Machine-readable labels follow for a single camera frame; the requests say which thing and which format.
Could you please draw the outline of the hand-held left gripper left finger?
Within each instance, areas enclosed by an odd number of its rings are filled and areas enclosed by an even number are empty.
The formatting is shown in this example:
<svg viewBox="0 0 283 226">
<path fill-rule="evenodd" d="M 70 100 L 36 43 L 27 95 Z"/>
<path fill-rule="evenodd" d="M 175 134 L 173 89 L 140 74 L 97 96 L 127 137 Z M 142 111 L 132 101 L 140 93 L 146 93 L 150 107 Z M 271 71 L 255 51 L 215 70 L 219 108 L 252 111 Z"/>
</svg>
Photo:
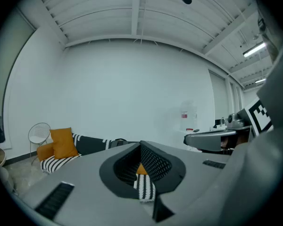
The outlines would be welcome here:
<svg viewBox="0 0 283 226">
<path fill-rule="evenodd" d="M 151 226 L 151 216 L 135 199 L 120 198 L 103 184 L 99 170 L 109 157 L 128 149 L 130 144 L 85 155 L 63 165 L 34 184 L 22 200 L 35 209 L 60 183 L 74 185 L 65 204 L 54 218 L 63 226 Z"/>
</svg>

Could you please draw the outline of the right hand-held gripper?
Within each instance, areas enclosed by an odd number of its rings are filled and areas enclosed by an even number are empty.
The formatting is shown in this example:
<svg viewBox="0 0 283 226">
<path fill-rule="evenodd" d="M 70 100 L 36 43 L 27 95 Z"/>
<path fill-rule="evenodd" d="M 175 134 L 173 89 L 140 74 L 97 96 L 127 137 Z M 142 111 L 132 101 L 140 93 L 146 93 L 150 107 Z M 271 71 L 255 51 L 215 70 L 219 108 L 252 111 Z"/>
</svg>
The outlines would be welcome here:
<svg viewBox="0 0 283 226">
<path fill-rule="evenodd" d="M 232 129 L 245 129 L 250 126 L 252 127 L 254 136 L 273 130 L 267 109 L 258 97 L 239 112 L 228 116 L 227 128 L 230 130 L 215 130 L 202 133 L 193 132 L 184 136 L 183 143 L 200 150 L 220 151 L 221 139 L 236 135 L 236 131 Z"/>
</svg>

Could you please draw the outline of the person's right hand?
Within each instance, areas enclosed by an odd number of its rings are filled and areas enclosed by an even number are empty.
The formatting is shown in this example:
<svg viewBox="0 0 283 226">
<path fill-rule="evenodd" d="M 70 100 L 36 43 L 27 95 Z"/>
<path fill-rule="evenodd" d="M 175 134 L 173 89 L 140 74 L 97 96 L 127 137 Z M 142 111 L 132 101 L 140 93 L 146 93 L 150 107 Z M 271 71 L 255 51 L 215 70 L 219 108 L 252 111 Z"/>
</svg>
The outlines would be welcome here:
<svg viewBox="0 0 283 226">
<path fill-rule="evenodd" d="M 228 136 L 228 137 L 221 137 L 221 148 L 222 149 L 230 149 L 235 148 L 239 144 L 247 143 L 248 137 L 247 136 Z"/>
</svg>

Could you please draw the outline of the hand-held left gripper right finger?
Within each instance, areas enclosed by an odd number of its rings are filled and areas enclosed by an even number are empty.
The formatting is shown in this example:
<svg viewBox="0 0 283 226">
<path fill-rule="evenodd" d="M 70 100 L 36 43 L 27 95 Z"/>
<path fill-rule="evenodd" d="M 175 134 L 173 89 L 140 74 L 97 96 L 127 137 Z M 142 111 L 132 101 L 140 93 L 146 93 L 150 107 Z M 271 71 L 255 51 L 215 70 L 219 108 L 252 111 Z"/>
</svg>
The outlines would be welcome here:
<svg viewBox="0 0 283 226">
<path fill-rule="evenodd" d="M 141 162 L 156 188 L 142 226 L 218 226 L 225 201 L 218 183 L 230 156 L 141 141 Z"/>
</svg>

